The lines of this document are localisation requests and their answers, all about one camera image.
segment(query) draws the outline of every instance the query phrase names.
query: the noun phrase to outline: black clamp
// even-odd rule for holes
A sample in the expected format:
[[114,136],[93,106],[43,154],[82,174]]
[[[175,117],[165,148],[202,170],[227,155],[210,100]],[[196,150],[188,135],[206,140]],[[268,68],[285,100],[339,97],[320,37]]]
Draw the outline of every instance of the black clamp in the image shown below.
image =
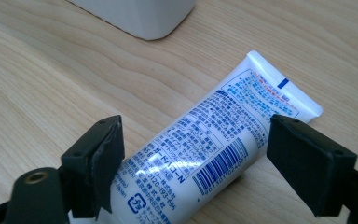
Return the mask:
[[345,205],[348,223],[358,223],[356,154],[297,119],[274,115],[267,157],[316,217],[337,217]]
[[111,212],[110,186],[124,159],[121,116],[95,123],[63,155],[62,166],[19,177],[10,201],[0,205],[0,223],[68,223],[74,217]]

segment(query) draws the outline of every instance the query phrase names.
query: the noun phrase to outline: cosmetic tube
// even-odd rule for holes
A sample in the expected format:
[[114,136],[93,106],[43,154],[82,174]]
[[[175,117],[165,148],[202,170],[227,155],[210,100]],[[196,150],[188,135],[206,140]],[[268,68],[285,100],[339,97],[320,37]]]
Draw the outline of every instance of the cosmetic tube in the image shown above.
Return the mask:
[[322,108],[259,53],[124,160],[112,214],[73,223],[183,223],[265,155],[273,114],[309,122]]

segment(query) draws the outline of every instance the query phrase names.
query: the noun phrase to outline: barcode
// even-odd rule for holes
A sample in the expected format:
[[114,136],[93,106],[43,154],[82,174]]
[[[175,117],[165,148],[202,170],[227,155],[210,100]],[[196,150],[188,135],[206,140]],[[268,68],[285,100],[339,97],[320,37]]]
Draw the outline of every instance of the barcode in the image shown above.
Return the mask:
[[213,184],[220,182],[221,177],[225,176],[231,168],[246,159],[247,156],[248,151],[245,145],[237,138],[193,176],[201,194],[208,194]]

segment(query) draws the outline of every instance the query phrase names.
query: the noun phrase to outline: wooden table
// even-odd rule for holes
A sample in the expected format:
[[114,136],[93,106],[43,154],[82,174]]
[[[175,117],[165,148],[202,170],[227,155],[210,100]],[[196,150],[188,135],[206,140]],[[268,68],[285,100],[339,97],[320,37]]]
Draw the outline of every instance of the wooden table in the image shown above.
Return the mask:
[[[358,1],[198,0],[143,41],[64,0],[0,0],[0,203],[94,122],[120,114],[130,155],[256,49],[324,108],[310,125],[358,154]],[[188,223],[315,218],[264,157]]]

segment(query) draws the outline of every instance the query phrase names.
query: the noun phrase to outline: blue logo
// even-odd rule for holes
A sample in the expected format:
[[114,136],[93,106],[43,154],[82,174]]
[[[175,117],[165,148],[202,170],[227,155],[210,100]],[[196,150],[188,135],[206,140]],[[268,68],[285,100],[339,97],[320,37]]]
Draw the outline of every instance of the blue logo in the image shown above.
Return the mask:
[[128,205],[134,214],[137,214],[139,210],[146,207],[146,201],[140,193],[136,193],[128,201]]

